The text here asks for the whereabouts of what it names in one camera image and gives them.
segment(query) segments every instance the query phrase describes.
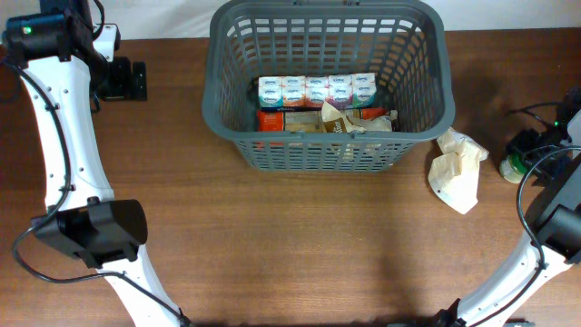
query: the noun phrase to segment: wooden table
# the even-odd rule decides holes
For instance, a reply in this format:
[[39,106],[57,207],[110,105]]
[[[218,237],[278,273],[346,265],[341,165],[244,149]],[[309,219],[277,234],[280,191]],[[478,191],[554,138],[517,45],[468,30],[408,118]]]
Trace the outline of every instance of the wooden table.
[[[497,172],[523,128],[507,109],[560,100],[581,81],[581,30],[447,33],[459,131],[490,152],[478,205],[461,215],[427,185],[433,143],[385,173],[261,173],[202,120],[208,40],[123,42],[145,61],[149,101],[94,117],[118,199],[139,199],[165,290],[196,322],[317,323],[432,315],[474,290],[522,233],[517,187]],[[0,70],[2,95],[13,76]],[[551,118],[550,108],[539,112]],[[44,210],[44,164],[30,100],[0,105],[0,325],[131,326],[105,281],[40,282],[9,248]],[[536,191],[527,190],[526,204]],[[22,247],[53,276],[90,273],[36,240]],[[581,321],[581,273],[557,276],[521,308],[539,326]]]

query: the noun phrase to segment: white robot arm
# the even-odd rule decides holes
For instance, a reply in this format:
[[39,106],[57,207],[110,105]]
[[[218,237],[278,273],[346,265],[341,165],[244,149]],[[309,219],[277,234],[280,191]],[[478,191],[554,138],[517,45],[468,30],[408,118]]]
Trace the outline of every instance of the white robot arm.
[[[86,0],[76,3],[79,4],[74,8],[78,17],[67,19],[90,19],[86,18]],[[55,10],[47,10],[47,13],[57,15]],[[65,255],[83,259],[98,273],[112,273],[105,278],[121,298],[136,326],[189,325],[190,321],[163,290],[149,260],[145,247],[147,227],[141,205],[135,200],[114,200],[95,141],[90,93],[101,92],[105,98],[123,97],[127,92],[117,90],[124,89],[123,81],[127,82],[128,78],[131,81],[136,79],[136,92],[145,92],[144,70],[130,77],[123,69],[117,72],[121,75],[110,70],[112,64],[122,67],[124,63],[113,58],[120,39],[115,25],[105,26],[90,45],[83,43],[82,35],[72,35],[73,41],[69,40],[68,44],[42,43],[54,47],[54,53],[50,53],[44,48],[28,48],[39,45],[38,42],[27,43],[28,39],[36,37],[36,26],[30,26],[34,22],[32,18],[21,18],[8,22],[5,43],[10,54],[16,57],[13,67],[20,70],[33,102],[44,153],[45,203],[49,212],[60,201],[67,177],[72,185],[55,218],[35,229],[35,236]],[[46,26],[38,27],[47,30]],[[51,33],[71,32],[58,30]],[[56,39],[59,42],[64,40],[62,37],[51,40]],[[83,51],[68,51],[67,46]],[[56,107],[54,112],[47,110],[46,98]],[[61,151],[63,140],[57,132],[57,122],[52,117],[54,113],[64,132],[67,154]],[[70,176],[66,176],[66,156],[70,159]],[[455,302],[447,311],[439,312],[434,322],[424,326],[503,326],[544,283],[581,261],[581,218],[570,210],[581,202],[574,186],[576,181],[581,181],[581,169],[577,169],[580,162],[581,156],[572,163],[571,171],[564,173],[560,182],[546,189],[540,205],[532,208],[531,215],[536,217],[532,219],[535,233],[545,254],[545,266],[541,267],[539,278],[527,285],[539,269],[540,253],[531,244],[528,233],[524,233],[516,250],[487,282],[465,299]]]

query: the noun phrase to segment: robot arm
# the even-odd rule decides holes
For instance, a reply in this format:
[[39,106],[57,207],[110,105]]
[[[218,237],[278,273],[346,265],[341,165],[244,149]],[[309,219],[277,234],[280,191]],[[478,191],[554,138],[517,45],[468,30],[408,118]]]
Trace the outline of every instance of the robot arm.
[[[120,40],[116,26],[108,25],[98,39],[91,38],[92,31],[87,26],[92,23],[86,0],[41,0],[41,9],[40,15],[9,20],[4,39],[14,64],[24,69],[57,107],[55,112],[71,161],[73,188],[54,219],[34,234],[57,251],[82,259],[87,267],[99,273],[115,272],[127,277],[131,283],[115,277],[105,278],[135,325],[189,324],[163,290],[150,263],[145,248],[147,225],[141,205],[135,200],[114,200],[91,120],[90,94],[104,100],[146,98],[144,65],[133,64],[132,73],[126,58],[113,57]],[[43,146],[48,208],[61,196],[64,159],[60,138],[43,97],[26,80],[25,85],[33,101]],[[539,252],[525,234],[516,250],[487,282],[464,300],[456,301],[448,311],[441,311],[430,327],[502,326],[545,282],[581,261],[581,217],[573,211],[581,203],[581,193],[576,189],[581,182],[579,163],[581,156],[571,164],[568,173],[563,173],[559,181],[541,193],[529,210],[529,220],[543,244],[548,264],[540,278],[508,305],[539,268]],[[482,322],[507,305],[500,314]]]
[[[63,3],[41,1],[40,15],[12,18],[4,35],[10,59],[57,108],[71,165],[71,191],[55,218],[34,234],[57,251],[83,259],[87,267],[99,273],[123,274],[173,310],[119,278],[105,277],[136,326],[181,326],[185,320],[175,314],[180,309],[163,290],[147,255],[147,225],[141,205],[114,200],[91,117],[90,94],[104,100],[144,99],[144,65],[134,64],[131,74],[126,58],[113,57],[120,39],[116,25],[106,25],[99,38],[88,45],[85,41],[92,31],[84,23],[92,23],[86,0],[64,7]],[[23,80],[32,99],[43,148],[45,205],[50,208],[62,195],[64,156],[43,97]]]

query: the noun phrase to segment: mesh basket side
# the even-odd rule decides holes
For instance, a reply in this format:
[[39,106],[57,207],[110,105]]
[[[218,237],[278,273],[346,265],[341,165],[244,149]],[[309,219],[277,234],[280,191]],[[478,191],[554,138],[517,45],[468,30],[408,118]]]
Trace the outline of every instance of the mesh basket side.
[[262,170],[371,173],[393,165],[413,144],[236,143],[248,163]]

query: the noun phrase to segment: packaged item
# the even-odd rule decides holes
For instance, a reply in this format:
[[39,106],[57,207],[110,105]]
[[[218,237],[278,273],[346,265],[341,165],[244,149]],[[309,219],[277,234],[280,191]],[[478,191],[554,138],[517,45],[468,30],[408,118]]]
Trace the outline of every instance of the packaged item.
[[309,108],[321,108],[329,97],[329,89],[326,87],[306,88],[305,106]]
[[[342,111],[348,117],[375,119],[384,116],[384,108],[349,109]],[[265,113],[258,112],[259,132],[303,131],[325,133],[320,112]]]
[[290,108],[298,108],[305,105],[304,86],[283,86],[282,105]]
[[259,132],[324,133],[319,112],[264,113],[258,112]]
[[329,76],[329,86],[333,85],[351,85],[351,75]]
[[354,84],[353,85],[353,107],[363,108],[370,106],[375,101],[375,93],[378,91],[375,84]]
[[285,76],[282,77],[282,87],[287,86],[304,86],[305,76]]
[[277,76],[259,77],[258,79],[259,89],[263,86],[282,86],[282,77]]
[[259,102],[261,108],[282,107],[282,87],[263,86],[258,88]]
[[364,73],[364,74],[353,74],[351,76],[353,80],[353,85],[355,84],[375,84],[375,74]]
[[375,119],[386,115],[388,110],[380,107],[367,109],[347,109],[343,110],[342,112],[348,117],[355,117],[359,119]]
[[373,120],[348,117],[329,103],[323,105],[320,115],[327,133],[391,132],[391,121],[387,116]]
[[307,87],[329,87],[329,78],[327,76],[307,77],[305,84]]
[[353,103],[353,86],[331,85],[327,101],[336,108],[350,107]]

